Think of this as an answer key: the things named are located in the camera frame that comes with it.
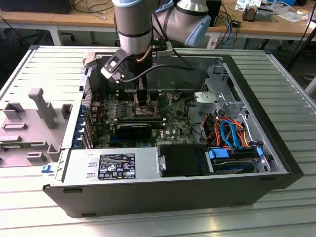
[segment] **computer tower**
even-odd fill
[[[31,11],[68,14],[76,0],[0,0],[1,11]]]
[[[206,5],[208,7],[208,15],[211,17],[210,27],[215,27],[218,18],[218,13],[221,8],[222,0],[208,0]]]

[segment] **wire bundle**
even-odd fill
[[[219,41],[218,45],[215,48],[223,48],[223,46],[225,45],[224,48],[227,48],[228,45],[233,44],[233,47],[235,46],[235,43],[237,41],[237,35],[239,32],[239,28],[235,27],[236,29],[236,33],[234,34],[234,36],[232,36],[232,17],[230,14],[228,14],[226,7],[224,6],[224,4],[222,4],[222,7],[224,8],[224,11],[219,11],[219,17],[222,18],[224,20],[224,22],[226,22],[225,26],[227,27],[227,31],[225,32],[223,38]],[[226,34],[228,35],[228,39],[226,41],[224,41],[224,38],[226,36]]]
[[[210,119],[210,117],[206,117],[202,122],[201,127],[204,128],[205,123]],[[222,147],[225,149],[233,149],[232,144],[228,141],[228,139],[232,136],[235,147],[238,149],[249,147],[246,138],[245,128],[240,125],[238,122],[228,118],[228,117],[217,117],[211,119],[214,122],[214,131],[205,139],[205,142],[210,144],[211,146]],[[225,137],[223,127],[229,127],[231,129],[230,133],[227,137]]]

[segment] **sticker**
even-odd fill
[[[100,155],[98,179],[135,179],[135,154]]]

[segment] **power supply label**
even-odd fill
[[[135,154],[112,154],[100,156],[98,172],[99,180],[135,178]]]

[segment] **side panel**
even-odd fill
[[[75,218],[251,205],[288,175],[100,186],[44,187]]]
[[[248,82],[245,80],[243,74],[237,67],[233,58],[229,55],[224,56],[224,61],[227,63],[230,73],[234,75],[234,80],[236,81],[235,86],[237,86],[241,93],[245,96],[250,109],[253,111],[259,125],[262,127],[265,135],[267,136],[270,144],[272,145],[277,156],[282,161],[282,164],[288,172],[291,172],[291,178],[284,184],[281,184],[278,188],[285,189],[295,181],[303,177],[304,173],[297,164],[290,150],[286,146],[285,142],[282,140],[280,134],[276,130],[275,126],[271,122],[267,113],[261,106],[256,95],[250,88]]]

